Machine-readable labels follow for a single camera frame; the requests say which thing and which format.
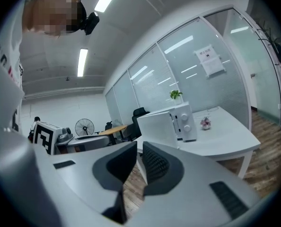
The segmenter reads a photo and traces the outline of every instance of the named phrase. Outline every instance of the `green plant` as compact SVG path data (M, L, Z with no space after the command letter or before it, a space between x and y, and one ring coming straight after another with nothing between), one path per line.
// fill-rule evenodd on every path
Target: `green plant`
M170 97L172 99L176 99L178 96L181 96L183 94L182 92L179 92L178 90L173 90L170 92Z

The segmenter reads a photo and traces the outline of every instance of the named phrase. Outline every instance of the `person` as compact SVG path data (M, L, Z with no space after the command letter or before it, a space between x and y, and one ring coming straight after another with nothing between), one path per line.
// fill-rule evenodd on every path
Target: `person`
M20 0L8 14L0 29L0 127L21 133L24 92L19 46L22 34L60 36L72 33L85 26L85 13L81 0Z
M40 117L37 116L37 117L35 117L35 120L34 120L33 124L31 125L31 128L30 128L28 139L31 143L33 142L33 136L34 136L34 132L35 132L35 124L38 121L41 121L41 119L40 119Z

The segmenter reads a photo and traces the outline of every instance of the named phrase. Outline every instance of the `electric fan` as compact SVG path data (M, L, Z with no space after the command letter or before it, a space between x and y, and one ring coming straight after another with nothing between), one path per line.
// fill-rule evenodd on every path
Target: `electric fan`
M94 125L89 119L80 119L75 124L75 132L78 136L91 135L94 132Z

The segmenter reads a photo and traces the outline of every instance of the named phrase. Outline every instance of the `white table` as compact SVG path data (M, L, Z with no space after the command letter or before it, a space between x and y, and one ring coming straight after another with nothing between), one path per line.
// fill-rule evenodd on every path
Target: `white table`
M202 130L200 125L205 116L208 116L211 120L211 128L207 131ZM242 157L238 176L244 178L253 150L260 146L258 139L221 107L193 113L193 117L197 129L197 140L193 142L179 141L179 149L210 157L216 161ZM138 152L142 153L143 136L135 141L137 141ZM145 181L147 181L146 170L139 154L137 155L137 166Z

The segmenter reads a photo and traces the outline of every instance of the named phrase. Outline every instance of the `glass wall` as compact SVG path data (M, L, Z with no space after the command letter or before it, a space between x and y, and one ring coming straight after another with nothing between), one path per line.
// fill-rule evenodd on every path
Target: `glass wall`
M170 85L175 85L175 81L157 46L147 51L128 71L140 107L152 112L174 105L170 91L175 88Z
M110 117L112 119L113 127L123 125L113 88L111 88L111 90L106 94L106 102L110 113Z
M225 44L205 21L196 19L158 44L178 81L184 101L189 101L194 112L221 106L244 126L249 126L249 106L240 72ZM196 54L208 50L209 67L220 68L211 75L206 62Z
M206 19L223 36L239 63L246 67L246 80L248 85L253 84L249 90L254 91L258 113L280 124L281 95L275 68L257 33L234 9L212 14Z
M128 72L122 75L113 88L123 124L132 124L133 111L139 107Z

